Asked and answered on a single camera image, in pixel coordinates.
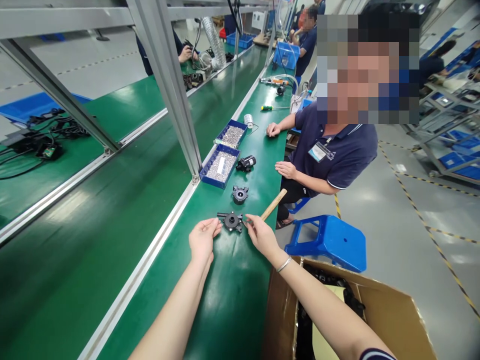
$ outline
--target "screwdriver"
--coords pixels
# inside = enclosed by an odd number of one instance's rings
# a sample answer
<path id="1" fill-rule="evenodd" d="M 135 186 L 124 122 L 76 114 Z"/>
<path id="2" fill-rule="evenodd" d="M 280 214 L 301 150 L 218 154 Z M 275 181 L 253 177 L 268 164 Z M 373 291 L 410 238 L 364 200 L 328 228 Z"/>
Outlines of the screwdriver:
<path id="1" fill-rule="evenodd" d="M 273 109 L 274 109 L 273 106 L 263 105 L 260 111 L 271 111 Z M 277 106 L 275 109 L 290 109 L 290 106 Z"/>

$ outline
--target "hand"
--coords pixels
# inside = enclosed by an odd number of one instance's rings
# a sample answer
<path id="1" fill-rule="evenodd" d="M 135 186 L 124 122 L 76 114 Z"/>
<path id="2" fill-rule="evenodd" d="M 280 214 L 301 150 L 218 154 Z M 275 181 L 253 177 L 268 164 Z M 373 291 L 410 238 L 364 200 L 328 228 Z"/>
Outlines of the hand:
<path id="1" fill-rule="evenodd" d="M 192 57 L 192 49 L 190 49 L 190 46 L 186 45 L 181 51 L 181 54 L 178 56 L 178 61 L 180 62 L 180 64 L 183 64 L 191 57 Z"/>
<path id="2" fill-rule="evenodd" d="M 297 176 L 297 168 L 289 161 L 276 162 L 275 170 L 286 179 L 295 179 Z"/>
<path id="3" fill-rule="evenodd" d="M 266 135 L 267 135 L 269 138 L 272 138 L 272 137 L 275 137 L 275 136 L 277 136 L 278 134 L 280 134 L 281 131 L 282 131 L 282 129 L 280 128 L 280 125 L 277 124 L 277 123 L 272 122 L 272 123 L 269 124 L 268 127 L 266 128 Z"/>
<path id="4" fill-rule="evenodd" d="M 246 218 L 253 223 L 253 225 L 248 222 L 245 223 L 251 242 L 255 245 L 257 250 L 268 259 L 268 261 L 272 262 L 274 258 L 278 257 L 278 253 L 282 251 L 277 242 L 274 231 L 260 216 L 246 214 Z"/>
<path id="5" fill-rule="evenodd" d="M 222 223 L 216 217 L 200 221 L 188 236 L 192 261 L 214 259 L 214 237 L 222 230 Z"/>

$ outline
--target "navy polo shirt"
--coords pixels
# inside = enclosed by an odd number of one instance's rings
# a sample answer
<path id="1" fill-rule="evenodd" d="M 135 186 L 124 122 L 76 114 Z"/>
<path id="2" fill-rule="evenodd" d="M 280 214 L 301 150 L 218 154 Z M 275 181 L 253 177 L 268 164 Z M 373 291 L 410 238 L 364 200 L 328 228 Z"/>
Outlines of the navy polo shirt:
<path id="1" fill-rule="evenodd" d="M 301 77 L 307 66 L 310 64 L 310 59 L 314 54 L 315 45 L 317 44 L 317 26 L 314 26 L 309 32 L 304 32 L 300 35 L 299 47 L 304 48 L 306 53 L 303 57 L 299 57 L 296 62 L 296 77 Z"/>
<path id="2" fill-rule="evenodd" d="M 334 188 L 346 189 L 360 173 L 377 157 L 378 137 L 373 124 L 350 124 L 337 135 L 323 137 L 327 118 L 326 111 L 317 110 L 317 101 L 295 114 L 295 127 L 301 130 L 296 150 L 290 161 L 301 173 L 326 180 Z M 319 141 L 326 144 L 331 157 L 325 156 L 316 162 L 309 150 Z M 312 198 L 319 193 L 311 189 Z"/>

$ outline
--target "wooden hammer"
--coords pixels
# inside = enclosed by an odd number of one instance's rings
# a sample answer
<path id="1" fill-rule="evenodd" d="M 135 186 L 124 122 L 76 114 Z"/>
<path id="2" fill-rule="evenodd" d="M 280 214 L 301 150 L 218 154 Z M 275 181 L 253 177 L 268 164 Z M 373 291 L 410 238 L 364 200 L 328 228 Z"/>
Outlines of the wooden hammer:
<path id="1" fill-rule="evenodd" d="M 286 189 L 282 189 L 280 191 L 280 193 L 276 196 L 275 199 L 273 199 L 273 201 L 271 202 L 270 205 L 268 205 L 268 207 L 266 208 L 266 210 L 263 212 L 263 214 L 260 216 L 261 219 L 263 221 L 267 220 L 267 218 L 270 216 L 270 214 L 272 213 L 272 211 L 277 207 L 277 205 L 279 204 L 280 200 L 282 200 L 282 198 L 285 196 L 285 194 L 287 193 L 287 190 Z"/>

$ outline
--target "yellow black hazard tape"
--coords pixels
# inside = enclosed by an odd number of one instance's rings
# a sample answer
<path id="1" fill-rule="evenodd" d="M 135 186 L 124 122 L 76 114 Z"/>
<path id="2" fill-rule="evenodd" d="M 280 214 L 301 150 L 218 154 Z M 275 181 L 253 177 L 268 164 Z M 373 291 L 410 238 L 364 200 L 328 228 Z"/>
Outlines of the yellow black hazard tape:
<path id="1" fill-rule="evenodd" d="M 397 147 L 397 148 L 400 148 L 400 149 L 412 150 L 410 147 L 400 146 L 400 145 L 397 145 L 397 144 L 394 144 L 394 143 L 391 143 L 391 142 L 386 142 L 386 141 L 383 141 L 383 140 L 378 140 L 378 142 L 382 143 L 382 144 L 387 144 L 387 145 L 390 145 L 390 146 L 394 146 L 394 147 Z"/>
<path id="2" fill-rule="evenodd" d="M 440 229 L 437 229 L 437 228 L 434 228 L 434 227 L 428 227 L 430 230 L 434 231 L 434 232 L 437 232 L 437 233 L 440 233 L 440 234 L 445 234 L 445 235 L 448 235 L 448 236 L 451 236 L 452 238 L 455 238 L 455 239 L 460 239 L 460 240 L 465 240 L 469 243 L 472 243 L 472 244 L 478 244 L 480 243 L 480 241 L 477 241 L 477 240 L 472 240 L 468 237 L 465 237 L 465 236 L 460 236 L 460 235 L 455 235 L 451 232 L 446 232 L 446 231 L 443 231 L 443 230 L 440 230 Z"/>
<path id="3" fill-rule="evenodd" d="M 444 185 L 444 184 L 441 184 L 441 183 L 438 183 L 438 182 L 435 182 L 435 181 L 424 179 L 422 177 L 409 175 L 407 173 L 400 172 L 400 171 L 395 171 L 395 174 L 400 174 L 400 175 L 406 176 L 407 178 L 417 179 L 417 180 L 423 181 L 425 183 L 434 184 L 434 185 L 437 185 L 437 186 L 445 188 L 445 189 L 450 189 L 450 190 L 453 190 L 453 191 L 456 191 L 456 192 L 459 192 L 459 193 L 462 193 L 462 194 L 466 194 L 466 195 L 470 195 L 470 196 L 473 196 L 473 197 L 476 197 L 476 198 L 480 198 L 480 195 L 477 195 L 477 194 L 474 194 L 474 193 L 471 193 L 471 192 L 467 192 L 467 191 L 464 191 L 464 190 L 460 190 L 460 189 L 457 189 L 455 187 Z"/>
<path id="4" fill-rule="evenodd" d="M 428 235 L 430 236 L 430 239 L 431 241 L 433 242 L 433 244 L 435 245 L 435 248 L 436 250 L 438 251 L 438 253 L 440 254 L 441 258 L 443 259 L 443 261 L 445 262 L 446 266 L 448 267 L 448 269 L 450 270 L 450 273 L 452 274 L 453 278 L 455 279 L 455 282 L 456 284 L 458 285 L 458 287 L 460 288 L 461 292 L 463 293 L 463 296 L 465 297 L 465 300 L 466 302 L 470 305 L 471 309 L 473 310 L 473 312 L 475 313 L 477 319 L 480 321 L 480 314 L 479 312 L 477 311 L 477 309 L 475 308 L 475 305 L 472 301 L 472 299 L 470 299 L 470 297 L 468 296 L 467 292 L 465 291 L 464 289 L 464 286 L 462 285 L 462 282 L 460 281 L 459 277 L 457 276 L 457 274 L 455 273 L 453 267 L 452 267 L 452 264 L 450 264 L 450 261 L 448 261 L 447 257 L 444 255 L 444 252 L 442 251 L 442 249 L 440 248 L 439 244 L 437 243 L 437 241 L 435 240 L 433 234 L 432 234 L 432 231 L 433 229 L 427 225 L 427 223 L 425 222 L 424 218 L 422 217 L 422 215 L 420 214 L 417 206 L 415 205 L 414 201 L 412 200 L 412 197 L 410 196 L 409 192 L 407 191 L 407 189 L 405 188 L 404 184 L 402 183 L 402 180 L 400 179 L 400 176 L 399 174 L 395 171 L 395 168 L 394 166 L 392 165 L 389 157 L 387 156 L 387 154 L 385 153 L 384 149 L 382 148 L 382 146 L 380 144 L 378 144 L 378 147 L 380 148 L 383 156 L 385 157 L 386 159 L 386 162 L 388 163 L 388 165 L 390 165 L 390 168 L 391 170 L 393 171 L 393 173 L 395 174 L 395 177 L 397 179 L 397 181 L 399 182 L 401 188 L 403 189 L 403 192 L 405 193 L 406 197 L 408 198 L 408 200 L 410 201 L 410 204 L 413 206 L 413 208 L 415 209 L 415 212 L 416 214 L 418 215 L 418 217 L 420 218 L 421 220 L 421 223 L 423 224 L 423 226 L 425 227 L 425 230 L 428 232 Z"/>
<path id="5" fill-rule="evenodd" d="M 335 206 L 336 206 L 336 216 L 339 219 L 342 219 L 342 214 L 340 213 L 339 197 L 335 194 Z"/>

